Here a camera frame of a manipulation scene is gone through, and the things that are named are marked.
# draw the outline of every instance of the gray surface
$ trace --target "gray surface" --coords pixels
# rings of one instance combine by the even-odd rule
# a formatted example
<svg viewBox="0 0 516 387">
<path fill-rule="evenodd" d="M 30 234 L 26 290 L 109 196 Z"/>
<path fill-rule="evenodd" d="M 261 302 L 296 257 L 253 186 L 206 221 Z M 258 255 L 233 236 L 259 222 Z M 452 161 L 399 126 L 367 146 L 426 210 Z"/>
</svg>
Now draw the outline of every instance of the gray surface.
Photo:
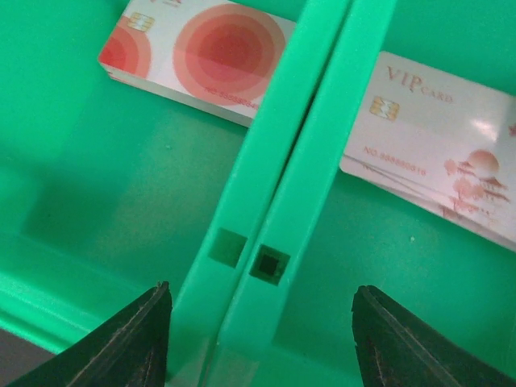
<svg viewBox="0 0 516 387">
<path fill-rule="evenodd" d="M 52 358 L 52 353 L 0 330 L 0 386 L 5 386 Z"/>
</svg>

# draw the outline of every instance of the concentric circle pattern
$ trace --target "concentric circle pattern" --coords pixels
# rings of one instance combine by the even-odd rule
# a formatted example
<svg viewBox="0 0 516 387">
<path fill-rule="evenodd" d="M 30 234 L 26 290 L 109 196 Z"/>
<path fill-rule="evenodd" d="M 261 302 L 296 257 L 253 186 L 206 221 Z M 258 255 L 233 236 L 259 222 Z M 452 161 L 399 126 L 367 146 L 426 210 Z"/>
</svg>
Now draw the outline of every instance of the concentric circle pattern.
<svg viewBox="0 0 516 387">
<path fill-rule="evenodd" d="M 214 6 L 192 18 L 173 49 L 179 82 L 194 97 L 217 105 L 244 104 L 263 95 L 285 37 L 269 15 L 238 4 Z"/>
<path fill-rule="evenodd" d="M 138 77 L 146 77 L 151 66 L 151 45 L 145 32 L 130 28 L 122 17 L 104 46 L 99 61 Z"/>
</svg>

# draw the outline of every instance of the black object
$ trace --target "black object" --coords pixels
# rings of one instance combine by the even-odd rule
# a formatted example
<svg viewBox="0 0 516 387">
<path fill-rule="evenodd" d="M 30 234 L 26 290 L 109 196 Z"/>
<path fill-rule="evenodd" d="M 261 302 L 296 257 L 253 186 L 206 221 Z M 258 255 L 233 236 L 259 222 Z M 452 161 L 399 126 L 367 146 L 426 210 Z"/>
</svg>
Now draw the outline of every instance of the black object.
<svg viewBox="0 0 516 387">
<path fill-rule="evenodd" d="M 516 386 L 374 286 L 359 287 L 352 310 L 364 387 Z"/>
<path fill-rule="evenodd" d="M 163 387 L 172 297 L 158 284 L 9 387 Z"/>
</svg>

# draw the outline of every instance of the green tray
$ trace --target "green tray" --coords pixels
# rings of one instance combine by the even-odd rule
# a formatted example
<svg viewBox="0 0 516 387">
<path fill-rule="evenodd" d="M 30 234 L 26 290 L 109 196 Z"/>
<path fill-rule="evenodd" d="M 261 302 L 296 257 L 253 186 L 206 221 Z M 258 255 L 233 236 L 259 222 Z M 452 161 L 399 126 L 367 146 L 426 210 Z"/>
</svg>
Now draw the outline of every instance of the green tray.
<svg viewBox="0 0 516 387">
<path fill-rule="evenodd" d="M 380 49 L 516 94 L 514 26 L 515 2 L 353 2 L 223 323 L 212 385 L 362 385 L 359 285 L 516 376 L 516 255 L 338 170 Z M 225 384 L 233 368 L 242 376 Z"/>
<path fill-rule="evenodd" d="M 242 3 L 298 21 L 249 132 L 109 79 L 96 58 L 126 0 L 0 6 L 1 328 L 61 352 L 169 281 L 170 370 L 197 384 L 244 260 L 195 257 L 214 214 L 256 233 L 343 19 Z"/>
</svg>

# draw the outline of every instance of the stack of cards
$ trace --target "stack of cards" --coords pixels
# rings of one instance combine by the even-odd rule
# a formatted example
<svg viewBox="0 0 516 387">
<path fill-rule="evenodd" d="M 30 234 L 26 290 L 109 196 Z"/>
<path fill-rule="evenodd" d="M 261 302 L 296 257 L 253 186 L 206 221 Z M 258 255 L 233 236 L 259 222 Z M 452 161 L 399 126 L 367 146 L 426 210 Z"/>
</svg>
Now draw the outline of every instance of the stack of cards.
<svg viewBox="0 0 516 387">
<path fill-rule="evenodd" d="M 383 52 L 340 168 L 516 251 L 516 98 Z"/>
<path fill-rule="evenodd" d="M 294 26 L 226 0 L 132 0 L 99 61 L 116 80 L 249 126 Z"/>
</svg>

